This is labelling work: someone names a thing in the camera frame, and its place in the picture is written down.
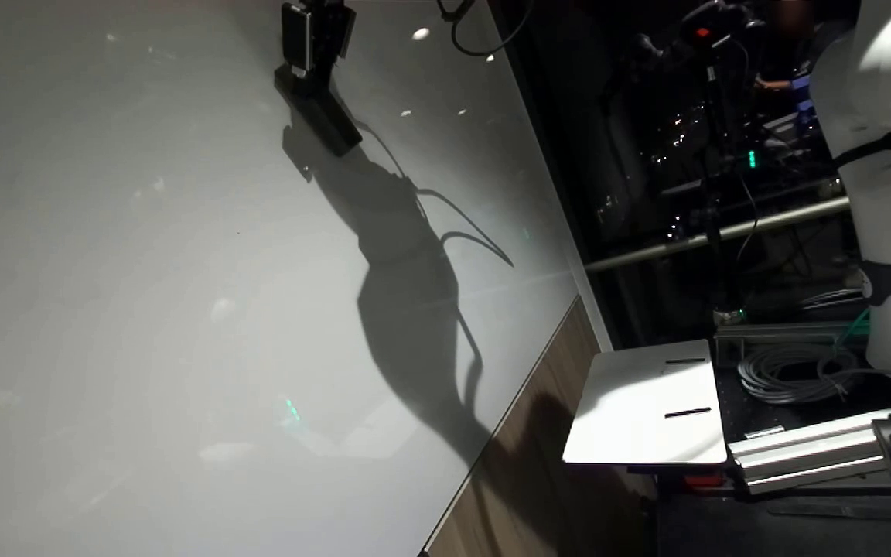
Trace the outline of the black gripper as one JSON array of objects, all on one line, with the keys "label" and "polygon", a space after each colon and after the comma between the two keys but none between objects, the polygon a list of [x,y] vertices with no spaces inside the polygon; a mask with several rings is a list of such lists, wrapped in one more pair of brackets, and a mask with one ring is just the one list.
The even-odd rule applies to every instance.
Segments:
[{"label": "black gripper", "polygon": [[357,11],[344,0],[288,0],[280,56],[296,73],[329,71],[347,54]]}]

